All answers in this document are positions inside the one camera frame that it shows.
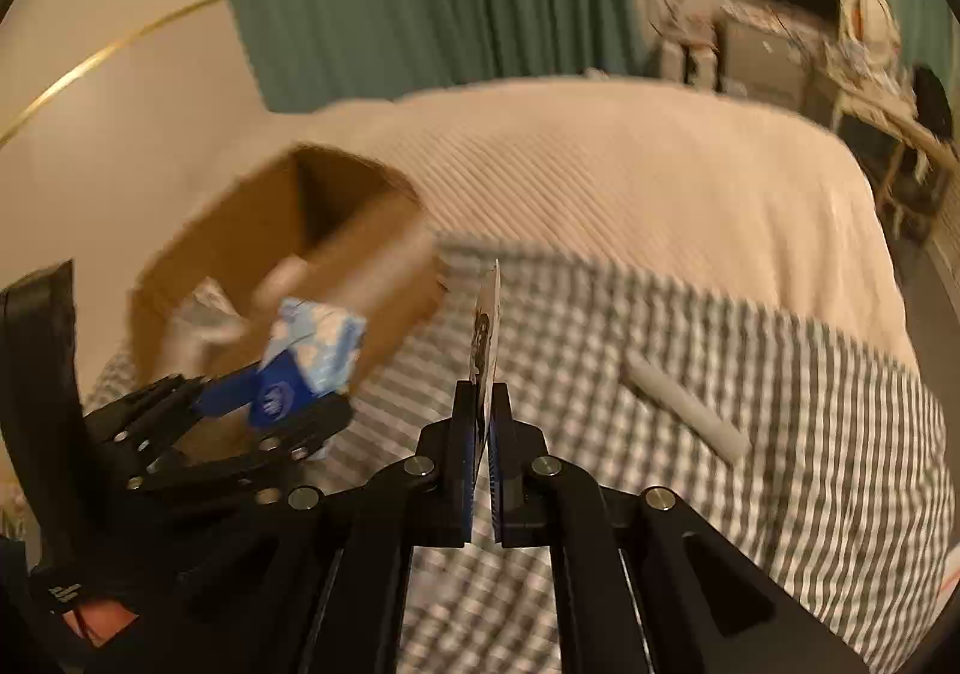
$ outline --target cardboard box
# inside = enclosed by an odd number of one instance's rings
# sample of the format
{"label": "cardboard box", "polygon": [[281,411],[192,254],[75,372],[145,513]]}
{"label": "cardboard box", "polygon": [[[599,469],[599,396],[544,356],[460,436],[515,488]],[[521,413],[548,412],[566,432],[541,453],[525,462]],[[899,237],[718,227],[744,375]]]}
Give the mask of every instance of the cardboard box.
{"label": "cardboard box", "polygon": [[425,211],[410,182],[378,163],[299,145],[242,179],[142,273],[130,303],[137,381],[154,380],[171,316],[208,277],[248,326],[205,358],[203,371],[217,377],[259,359],[278,302],[254,306],[251,295],[291,254],[309,265],[292,297],[334,302],[368,320],[353,383],[389,359],[442,296]]}

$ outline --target beige bedspread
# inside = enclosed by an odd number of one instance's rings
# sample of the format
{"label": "beige bedspread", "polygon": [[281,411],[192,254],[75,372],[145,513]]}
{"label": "beige bedspread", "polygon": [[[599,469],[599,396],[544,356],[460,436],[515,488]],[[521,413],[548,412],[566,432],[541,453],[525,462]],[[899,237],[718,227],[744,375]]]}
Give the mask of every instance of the beige bedspread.
{"label": "beige bedspread", "polygon": [[488,83],[275,117],[222,153],[203,192],[295,140],[400,168],[448,233],[644,266],[917,367],[866,179],[796,115],[645,80]]}

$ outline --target desk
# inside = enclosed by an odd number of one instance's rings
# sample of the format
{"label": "desk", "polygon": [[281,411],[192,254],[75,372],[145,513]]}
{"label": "desk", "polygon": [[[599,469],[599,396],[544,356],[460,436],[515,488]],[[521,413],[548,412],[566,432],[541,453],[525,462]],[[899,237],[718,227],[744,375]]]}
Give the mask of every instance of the desk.
{"label": "desk", "polygon": [[940,218],[940,207],[937,206],[933,214],[916,211],[912,206],[896,199],[893,190],[894,181],[896,174],[899,173],[899,168],[901,168],[901,163],[904,161],[904,152],[907,147],[910,147],[917,150],[919,155],[923,155],[943,169],[944,178],[947,179],[947,182],[942,185],[942,189],[947,189],[953,177],[960,173],[960,161],[957,160],[953,144],[938,139],[917,120],[907,116],[904,113],[904,103],[899,98],[890,98],[885,101],[883,98],[862,91],[861,88],[845,78],[834,75],[824,68],[815,68],[814,75],[811,77],[811,89],[813,89],[811,94],[815,95],[818,91],[823,93],[824,86],[831,86],[834,96],[832,107],[832,129],[834,133],[839,128],[843,114],[851,113],[851,115],[858,116],[862,121],[898,141],[896,148],[894,148],[894,154],[887,165],[886,173],[880,182],[880,186],[877,187],[877,192],[875,192],[877,212],[880,212],[885,204],[890,204],[896,212],[896,226],[898,228],[899,220],[906,213],[918,218],[929,219],[932,233],[933,225]]}

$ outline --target floor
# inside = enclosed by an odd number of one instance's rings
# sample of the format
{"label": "floor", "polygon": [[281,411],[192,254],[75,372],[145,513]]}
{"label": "floor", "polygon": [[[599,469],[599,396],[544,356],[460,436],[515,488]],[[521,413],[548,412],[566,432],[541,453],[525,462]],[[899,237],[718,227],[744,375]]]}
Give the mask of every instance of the floor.
{"label": "floor", "polygon": [[[904,277],[906,326],[917,353],[920,377],[940,400],[947,418],[947,464],[960,482],[960,320],[926,252],[916,255]],[[954,523],[952,541],[960,540]]]}

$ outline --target white stick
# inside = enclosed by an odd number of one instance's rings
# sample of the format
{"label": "white stick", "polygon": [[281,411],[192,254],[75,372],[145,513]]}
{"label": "white stick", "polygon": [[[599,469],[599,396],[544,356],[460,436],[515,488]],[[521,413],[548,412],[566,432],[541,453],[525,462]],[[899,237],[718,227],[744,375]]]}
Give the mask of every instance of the white stick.
{"label": "white stick", "polygon": [[750,440],[716,412],[640,355],[627,359],[630,381],[683,420],[707,446],[733,466],[750,449]]}

